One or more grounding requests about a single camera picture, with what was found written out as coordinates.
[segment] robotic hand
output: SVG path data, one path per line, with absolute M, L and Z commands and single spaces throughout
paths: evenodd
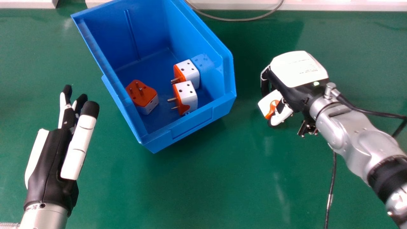
M 63 229 L 78 199 L 82 169 L 99 105 L 85 94 L 72 105 L 72 88 L 60 94 L 58 129 L 40 129 L 25 172 L 27 196 L 21 224 L 0 228 Z
M 260 79 L 263 98 L 258 106 L 269 126 L 302 112 L 298 135 L 319 132 L 343 156 L 349 170 L 385 203 L 394 222 L 407 229 L 407 156 L 393 138 L 406 125 L 406 117 L 353 106 L 329 81 L 324 67 L 305 51 L 275 57 Z M 390 136 L 376 129 L 365 114 L 404 121 Z

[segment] robotic arm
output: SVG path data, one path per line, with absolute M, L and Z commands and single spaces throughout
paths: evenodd
M 63 229 L 75 207 L 82 169 L 99 105 L 85 94 L 72 104 L 72 88 L 60 94 L 58 129 L 40 129 L 25 172 L 27 196 L 21 224 L 0 223 L 7 229 Z
M 349 170 L 373 189 L 399 228 L 407 229 L 407 156 L 392 136 L 376 129 L 364 114 L 374 112 L 347 101 L 323 66 L 305 51 L 275 57 L 260 78 L 263 98 L 258 106 L 269 126 L 302 112 L 298 135 L 319 132 L 343 156 Z M 406 120 L 394 135 L 405 124 Z

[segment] gray cable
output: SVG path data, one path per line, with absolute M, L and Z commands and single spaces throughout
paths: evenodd
M 203 15 L 203 16 L 206 16 L 206 17 L 208 17 L 208 18 L 212 18 L 212 19 L 219 20 L 219 21 L 224 21 L 224 22 L 248 22 L 248 21 L 254 21 L 254 20 L 261 19 L 261 18 L 265 18 L 265 17 L 267 17 L 268 15 L 274 13 L 274 12 L 275 12 L 276 10 L 278 10 L 278 8 L 280 8 L 280 6 L 284 3 L 284 0 L 281 0 L 280 3 L 278 3 L 278 5 L 277 5 L 274 9 L 270 10 L 269 12 L 267 12 L 267 13 L 265 13 L 265 14 L 263 14 L 263 15 L 260 15 L 260 16 L 254 17 L 254 18 L 237 18 L 237 19 L 215 17 L 215 16 L 209 15 L 209 14 L 207 14 L 207 13 L 204 13 L 204 12 L 198 10 L 195 6 L 193 6 L 190 2 L 188 2 L 188 0 L 185 0 L 185 2 L 186 2 L 186 3 L 188 4 L 188 6 L 191 7 L 195 12 L 197 12 L 197 13 Z

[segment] blue storage container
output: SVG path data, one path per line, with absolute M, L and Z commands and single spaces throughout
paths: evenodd
M 72 15 L 102 80 L 138 142 L 156 153 L 229 113 L 236 98 L 233 57 L 183 0 L 115 0 Z M 191 59 L 201 75 L 198 109 L 171 110 L 173 65 Z M 125 87 L 134 79 L 160 99 L 139 114 Z

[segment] orange and white adapter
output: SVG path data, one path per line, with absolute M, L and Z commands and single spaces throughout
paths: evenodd
M 145 85 L 140 80 L 134 80 L 126 91 L 133 100 L 136 109 L 143 115 L 148 115 L 158 105 L 157 91 Z
M 174 79 L 171 80 L 171 83 L 175 84 L 190 80 L 194 89 L 198 89 L 200 77 L 199 70 L 192 61 L 188 59 L 174 65 Z
M 176 106 L 172 110 L 178 109 L 180 115 L 185 115 L 198 108 L 198 96 L 195 92 L 192 81 L 173 84 L 174 98 L 168 99 L 168 102 L 175 102 Z

